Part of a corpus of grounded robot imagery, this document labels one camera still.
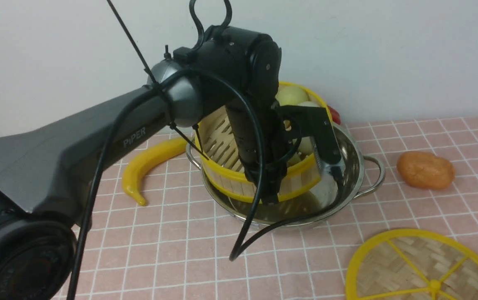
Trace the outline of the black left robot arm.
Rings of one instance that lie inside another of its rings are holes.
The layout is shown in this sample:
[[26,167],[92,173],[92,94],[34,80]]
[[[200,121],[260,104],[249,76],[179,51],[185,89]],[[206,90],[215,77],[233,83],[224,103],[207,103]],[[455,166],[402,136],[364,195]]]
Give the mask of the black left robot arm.
[[280,64],[271,36],[211,26],[192,49],[166,53],[143,87],[0,137],[0,300],[50,300],[67,278],[74,298],[103,171],[167,125],[226,107],[254,176],[262,143],[262,190],[275,192],[287,151],[274,110]]

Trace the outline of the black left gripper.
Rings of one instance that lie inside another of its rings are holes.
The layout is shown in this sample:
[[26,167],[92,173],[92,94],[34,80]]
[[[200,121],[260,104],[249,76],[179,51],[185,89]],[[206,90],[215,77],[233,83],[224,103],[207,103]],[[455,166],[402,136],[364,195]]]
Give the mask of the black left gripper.
[[254,203],[272,205],[302,193],[302,164],[287,167],[298,150],[300,106],[271,108],[250,100],[225,106],[245,180],[254,186]]

